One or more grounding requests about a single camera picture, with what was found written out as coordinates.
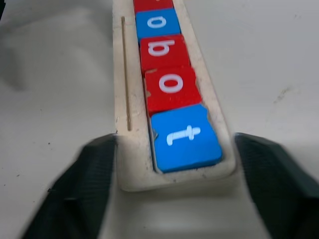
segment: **tile holder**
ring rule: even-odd
[[[173,0],[181,32],[184,35],[196,83],[207,107],[208,116],[223,149],[223,160],[211,167],[162,174],[154,171],[153,146],[150,144],[149,120],[146,115],[139,45],[136,34],[133,0],[113,2],[113,54],[115,121],[118,134],[117,176],[119,186],[130,192],[145,191],[183,183],[210,180],[224,187],[236,175],[233,141],[206,69],[183,0]]]

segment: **blue letter tile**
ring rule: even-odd
[[[179,34],[179,23],[174,8],[143,11],[136,14],[139,42],[142,38]]]
[[[163,173],[215,165],[222,158],[217,136],[202,105],[155,114],[157,167]]]

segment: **groove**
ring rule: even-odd
[[[124,78],[125,78],[125,100],[126,100],[126,117],[128,131],[132,130],[131,114],[130,114],[130,99],[129,99],[129,83],[128,83],[128,66],[126,56],[126,41],[125,41],[125,17],[121,17],[122,23],[122,43],[123,43],[123,57],[124,57]]]

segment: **red letter tile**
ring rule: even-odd
[[[173,8],[172,0],[134,0],[135,14],[140,11]]]
[[[144,38],[141,40],[142,74],[153,69],[189,66],[183,35]]]
[[[196,75],[189,66],[146,72],[145,79],[150,116],[201,102]]]

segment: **white table surface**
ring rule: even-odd
[[[286,146],[319,175],[313,0],[186,0],[231,132]],[[112,3],[8,0],[0,23],[0,239],[15,239],[81,145],[114,132]],[[113,188],[101,238],[266,239],[244,183]]]

